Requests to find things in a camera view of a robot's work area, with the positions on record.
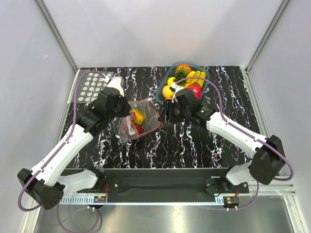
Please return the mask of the purple grape bunch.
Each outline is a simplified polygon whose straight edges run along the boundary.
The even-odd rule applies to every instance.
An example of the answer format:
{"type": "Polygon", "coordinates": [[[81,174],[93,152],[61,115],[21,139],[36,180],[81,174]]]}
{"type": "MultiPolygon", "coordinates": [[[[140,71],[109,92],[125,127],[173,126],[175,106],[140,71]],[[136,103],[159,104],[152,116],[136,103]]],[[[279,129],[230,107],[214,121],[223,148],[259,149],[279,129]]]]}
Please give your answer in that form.
{"type": "Polygon", "coordinates": [[[133,122],[135,119],[136,119],[136,114],[135,113],[131,113],[130,121],[133,122]]]}

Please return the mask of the pink peach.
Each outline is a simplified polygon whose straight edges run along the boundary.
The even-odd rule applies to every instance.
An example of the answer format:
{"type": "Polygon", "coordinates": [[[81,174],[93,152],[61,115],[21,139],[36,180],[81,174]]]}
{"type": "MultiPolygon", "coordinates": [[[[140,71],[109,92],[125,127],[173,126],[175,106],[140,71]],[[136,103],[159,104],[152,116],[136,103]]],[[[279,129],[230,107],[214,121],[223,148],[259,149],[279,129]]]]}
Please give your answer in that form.
{"type": "Polygon", "coordinates": [[[135,132],[132,130],[131,121],[129,118],[124,118],[120,126],[121,132],[126,136],[132,136],[135,132]]]}

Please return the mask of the yellow green mango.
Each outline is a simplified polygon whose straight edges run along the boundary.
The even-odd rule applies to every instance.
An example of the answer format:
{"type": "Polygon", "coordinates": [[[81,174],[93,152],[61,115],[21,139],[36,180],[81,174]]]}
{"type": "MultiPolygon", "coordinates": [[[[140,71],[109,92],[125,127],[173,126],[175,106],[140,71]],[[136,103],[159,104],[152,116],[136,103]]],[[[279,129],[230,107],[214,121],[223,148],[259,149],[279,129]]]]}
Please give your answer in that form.
{"type": "Polygon", "coordinates": [[[144,115],[141,111],[139,111],[137,109],[133,109],[133,110],[131,110],[131,113],[136,114],[136,119],[133,121],[133,123],[141,125],[144,122],[144,115]]]}

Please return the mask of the clear zip top bag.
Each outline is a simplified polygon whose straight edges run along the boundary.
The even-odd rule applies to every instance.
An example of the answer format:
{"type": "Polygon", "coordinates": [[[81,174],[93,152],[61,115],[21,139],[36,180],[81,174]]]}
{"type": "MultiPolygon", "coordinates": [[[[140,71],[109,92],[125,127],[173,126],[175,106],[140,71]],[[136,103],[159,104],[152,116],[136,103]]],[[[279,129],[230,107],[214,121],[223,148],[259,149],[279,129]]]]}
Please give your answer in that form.
{"type": "Polygon", "coordinates": [[[137,140],[159,128],[159,113],[150,105],[151,99],[128,102],[130,116],[123,118],[119,126],[119,140],[122,144],[137,140]]]}

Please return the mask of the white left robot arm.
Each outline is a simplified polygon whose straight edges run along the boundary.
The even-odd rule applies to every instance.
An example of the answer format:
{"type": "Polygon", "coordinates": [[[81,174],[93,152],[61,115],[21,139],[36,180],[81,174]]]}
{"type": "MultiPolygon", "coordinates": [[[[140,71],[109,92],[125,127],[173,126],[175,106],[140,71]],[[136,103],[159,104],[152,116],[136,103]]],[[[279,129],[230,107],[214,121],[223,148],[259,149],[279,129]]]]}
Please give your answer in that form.
{"type": "Polygon", "coordinates": [[[52,151],[32,169],[23,168],[17,174],[22,185],[18,196],[20,210],[28,209],[21,204],[27,193],[45,210],[55,207],[69,191],[92,189],[100,192],[105,180],[96,170],[80,172],[61,180],[61,174],[73,157],[96,135],[104,130],[111,120],[130,115],[131,107],[121,86],[104,87],[96,100],[81,111],[74,111],[72,125],[52,151]]]}

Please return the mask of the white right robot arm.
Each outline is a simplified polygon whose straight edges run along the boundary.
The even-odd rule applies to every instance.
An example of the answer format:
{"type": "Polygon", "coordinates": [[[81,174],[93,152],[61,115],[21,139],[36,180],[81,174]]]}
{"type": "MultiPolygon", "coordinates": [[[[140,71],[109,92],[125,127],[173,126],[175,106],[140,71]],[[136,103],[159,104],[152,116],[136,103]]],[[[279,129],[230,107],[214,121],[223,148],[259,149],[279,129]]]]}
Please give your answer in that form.
{"type": "Polygon", "coordinates": [[[187,88],[178,90],[174,98],[163,101],[159,120],[201,127],[230,141],[251,158],[248,163],[229,168],[221,177],[221,188],[225,192],[232,192],[239,184],[249,181],[269,185],[285,166],[280,138],[275,135],[266,137],[241,126],[214,106],[199,101],[187,88]]]}

